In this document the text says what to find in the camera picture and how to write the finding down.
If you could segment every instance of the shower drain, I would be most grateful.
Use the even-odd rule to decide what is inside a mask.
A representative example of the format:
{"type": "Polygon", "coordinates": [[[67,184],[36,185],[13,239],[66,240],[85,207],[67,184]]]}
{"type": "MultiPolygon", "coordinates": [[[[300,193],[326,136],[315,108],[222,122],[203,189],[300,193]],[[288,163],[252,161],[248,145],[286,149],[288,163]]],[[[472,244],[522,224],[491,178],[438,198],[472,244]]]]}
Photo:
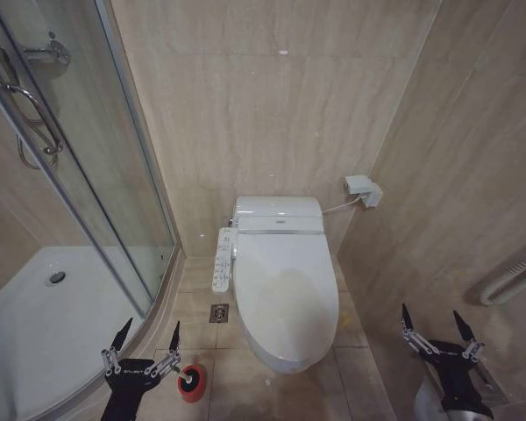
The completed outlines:
{"type": "Polygon", "coordinates": [[[229,304],[212,304],[209,323],[228,323],[229,304]]]}
{"type": "Polygon", "coordinates": [[[49,276],[49,279],[46,280],[46,284],[49,286],[49,287],[53,287],[55,285],[58,285],[59,283],[61,283],[62,281],[64,281],[64,278],[67,277],[67,274],[66,272],[55,272],[54,274],[52,274],[51,276],[49,276]]]}

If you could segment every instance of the toilet lid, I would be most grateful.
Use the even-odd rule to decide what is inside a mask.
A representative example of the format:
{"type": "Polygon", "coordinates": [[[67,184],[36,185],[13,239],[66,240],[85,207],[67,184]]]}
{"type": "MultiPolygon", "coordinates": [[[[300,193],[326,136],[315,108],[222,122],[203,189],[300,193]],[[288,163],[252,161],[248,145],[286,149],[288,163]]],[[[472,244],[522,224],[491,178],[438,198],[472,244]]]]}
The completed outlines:
{"type": "Polygon", "coordinates": [[[323,234],[239,234],[234,268],[238,310],[268,353],[319,360],[338,321],[338,289],[323,234]]]}

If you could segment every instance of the shower enclosure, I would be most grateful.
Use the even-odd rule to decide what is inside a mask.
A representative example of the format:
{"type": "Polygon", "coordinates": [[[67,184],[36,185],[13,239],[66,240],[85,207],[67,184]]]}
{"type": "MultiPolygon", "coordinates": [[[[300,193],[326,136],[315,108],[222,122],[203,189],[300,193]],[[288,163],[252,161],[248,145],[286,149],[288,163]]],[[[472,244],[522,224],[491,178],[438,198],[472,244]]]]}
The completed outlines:
{"type": "Polygon", "coordinates": [[[125,66],[102,0],[0,1],[0,420],[96,378],[174,260],[125,66]]]}

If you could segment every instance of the toilet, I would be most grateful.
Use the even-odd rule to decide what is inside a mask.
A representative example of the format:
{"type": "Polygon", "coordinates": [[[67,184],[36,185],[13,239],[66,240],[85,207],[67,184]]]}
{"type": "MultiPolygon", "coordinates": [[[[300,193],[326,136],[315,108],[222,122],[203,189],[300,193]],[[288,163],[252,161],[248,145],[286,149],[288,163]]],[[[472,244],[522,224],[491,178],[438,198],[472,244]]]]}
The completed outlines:
{"type": "Polygon", "coordinates": [[[319,202],[238,197],[232,227],[231,279],[244,335],[273,371],[299,373],[327,354],[338,322],[338,288],[319,202]]]}

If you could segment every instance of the power cord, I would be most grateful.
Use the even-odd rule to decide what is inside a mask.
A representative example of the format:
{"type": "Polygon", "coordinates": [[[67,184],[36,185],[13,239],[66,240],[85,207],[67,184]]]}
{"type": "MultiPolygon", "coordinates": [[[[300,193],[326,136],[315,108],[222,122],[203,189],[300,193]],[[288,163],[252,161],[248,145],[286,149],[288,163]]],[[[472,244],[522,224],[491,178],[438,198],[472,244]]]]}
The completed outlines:
{"type": "Polygon", "coordinates": [[[343,204],[340,204],[339,206],[335,206],[333,208],[326,209],[322,213],[325,215],[326,213],[329,213],[329,212],[332,212],[332,211],[336,211],[337,209],[341,209],[341,208],[344,208],[345,206],[349,206],[351,204],[354,204],[354,203],[358,202],[359,200],[360,200],[360,195],[357,195],[356,199],[351,200],[348,203],[343,203],[343,204]]]}

